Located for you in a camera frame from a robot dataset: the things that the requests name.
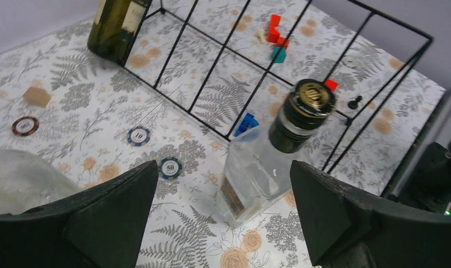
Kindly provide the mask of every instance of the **black chess pawn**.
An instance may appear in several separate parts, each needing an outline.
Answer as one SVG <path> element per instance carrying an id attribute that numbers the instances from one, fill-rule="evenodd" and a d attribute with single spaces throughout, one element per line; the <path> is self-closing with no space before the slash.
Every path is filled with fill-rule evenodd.
<path id="1" fill-rule="evenodd" d="M 351 100 L 350 102 L 347 103 L 347 106 L 352 109 L 355 110 L 358 108 L 358 103 L 362 100 L 362 96 L 358 96 L 355 100 Z"/>

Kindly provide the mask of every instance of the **black poker chip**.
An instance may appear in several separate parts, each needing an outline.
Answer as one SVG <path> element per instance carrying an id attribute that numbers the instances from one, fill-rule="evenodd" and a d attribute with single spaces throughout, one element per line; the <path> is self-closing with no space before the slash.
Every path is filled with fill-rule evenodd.
<path id="1" fill-rule="evenodd" d="M 40 121 L 38 119 L 32 116 L 25 116 L 13 123 L 12 132 L 19 137 L 29 136 L 35 133 L 39 126 Z"/>
<path id="2" fill-rule="evenodd" d="M 128 131 L 127 142 L 132 146 L 143 146 L 150 141 L 151 132 L 148 128 L 137 126 Z"/>
<path id="3" fill-rule="evenodd" d="M 183 174 L 183 163 L 176 157 L 167 157 L 158 165 L 158 174 L 165 180 L 177 179 Z"/>

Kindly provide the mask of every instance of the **blue poker chip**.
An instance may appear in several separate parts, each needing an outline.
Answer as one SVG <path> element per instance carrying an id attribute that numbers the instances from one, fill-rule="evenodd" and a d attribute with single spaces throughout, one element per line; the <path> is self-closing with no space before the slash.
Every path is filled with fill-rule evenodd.
<path id="1" fill-rule="evenodd" d="M 177 179 L 183 174 L 183 163 L 178 158 L 167 157 L 158 165 L 158 174 L 165 180 Z"/>
<path id="2" fill-rule="evenodd" d="M 151 132 L 148 128 L 137 126 L 128 131 L 127 142 L 132 146 L 143 146 L 150 141 Z"/>

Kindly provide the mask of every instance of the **red toy block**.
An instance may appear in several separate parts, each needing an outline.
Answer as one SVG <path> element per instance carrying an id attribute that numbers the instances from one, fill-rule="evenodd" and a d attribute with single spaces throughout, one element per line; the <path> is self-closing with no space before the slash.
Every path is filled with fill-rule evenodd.
<path id="1" fill-rule="evenodd" d="M 279 37 L 276 41 L 276 46 L 281 46 L 283 44 L 283 41 L 285 41 L 284 37 Z M 285 48 L 288 49 L 288 45 L 290 44 L 290 40 L 286 40 Z"/>
<path id="2" fill-rule="evenodd" d="M 335 82 L 335 81 L 332 81 L 332 80 L 330 80 L 330 79 L 326 80 L 326 82 L 324 82 L 324 84 L 327 85 L 328 88 L 329 88 L 332 92 L 334 92 L 334 91 L 337 89 L 337 87 L 339 86 L 339 83 L 337 83 L 337 82 Z"/>
<path id="3" fill-rule="evenodd" d="M 270 19 L 270 28 L 268 29 L 268 41 L 272 43 L 276 43 L 278 38 L 280 38 L 280 32 L 278 32 L 275 27 L 278 27 L 280 24 L 281 16 L 273 14 Z"/>

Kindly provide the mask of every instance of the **bottle neck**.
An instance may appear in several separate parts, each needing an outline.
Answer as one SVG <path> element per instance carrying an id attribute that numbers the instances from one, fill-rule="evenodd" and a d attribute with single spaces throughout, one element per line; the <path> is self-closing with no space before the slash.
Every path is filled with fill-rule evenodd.
<path id="1" fill-rule="evenodd" d="M 283 108 L 270 126 L 268 139 L 273 147 L 285 154 L 291 154 L 301 149 L 303 143 L 308 140 L 317 129 L 304 130 L 291 123 L 285 116 Z"/>

